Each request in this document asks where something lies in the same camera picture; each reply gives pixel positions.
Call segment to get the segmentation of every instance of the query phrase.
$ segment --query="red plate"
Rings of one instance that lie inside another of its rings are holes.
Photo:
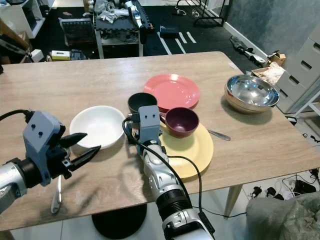
[[[144,92],[152,94],[159,108],[169,110],[177,107],[192,108],[199,100],[198,86],[189,78],[177,74],[163,74],[150,78]]]

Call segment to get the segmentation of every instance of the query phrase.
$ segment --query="stainless steel bowl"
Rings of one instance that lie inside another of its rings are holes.
[[[255,114],[267,111],[279,101],[278,91],[256,76],[236,75],[225,85],[224,96],[236,110]]]

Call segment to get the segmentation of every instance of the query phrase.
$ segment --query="black floor mat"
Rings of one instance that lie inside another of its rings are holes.
[[[258,68],[244,55],[239,54],[234,50],[229,41],[231,34],[223,27],[194,27],[195,18],[192,17],[192,6],[181,6],[181,9],[187,12],[187,16],[176,16],[174,6],[146,6],[144,7],[146,13],[155,25],[156,31],[148,35],[147,44],[144,45],[145,56],[166,55],[164,47],[162,46],[157,32],[160,25],[176,26],[179,31],[183,33],[187,43],[181,41],[186,53],[200,53],[221,51],[225,53],[243,72]],[[98,58],[97,46],[95,44],[82,44],[78,46],[66,46],[64,33],[59,25],[58,18],[63,18],[63,12],[72,14],[73,18],[82,18],[84,13],[83,7],[58,7],[52,9],[49,16],[45,20],[42,28],[35,39],[31,40],[34,49],[41,49],[46,56],[52,50],[68,51],[71,49],[80,49],[84,54],[91,58]],[[208,21],[209,26],[212,26],[212,20]],[[192,43],[188,38],[186,32],[190,32],[196,43]],[[172,54],[181,54],[182,51],[174,39],[166,39]],[[119,58],[119,57],[135,57],[138,55],[138,48],[135,45],[119,45],[115,47],[104,47],[105,58]]]

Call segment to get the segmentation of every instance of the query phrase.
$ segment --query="maroon cup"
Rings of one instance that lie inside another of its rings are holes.
[[[185,107],[172,108],[167,113],[160,112],[160,120],[169,133],[179,139],[191,135],[199,125],[197,114]]]

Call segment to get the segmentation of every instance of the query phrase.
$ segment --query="metal spoon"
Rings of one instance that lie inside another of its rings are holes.
[[[216,132],[216,131],[212,131],[212,130],[209,130],[207,129],[207,131],[212,134],[212,135],[215,135],[217,136],[218,138],[221,138],[223,140],[226,140],[226,141],[230,141],[231,140],[231,137],[227,136],[227,135],[224,135],[222,133],[219,133],[219,132]]]
[[[56,214],[61,206],[62,196],[61,196],[61,175],[58,176],[58,182],[56,184],[56,189],[52,198],[51,203],[51,213]]]

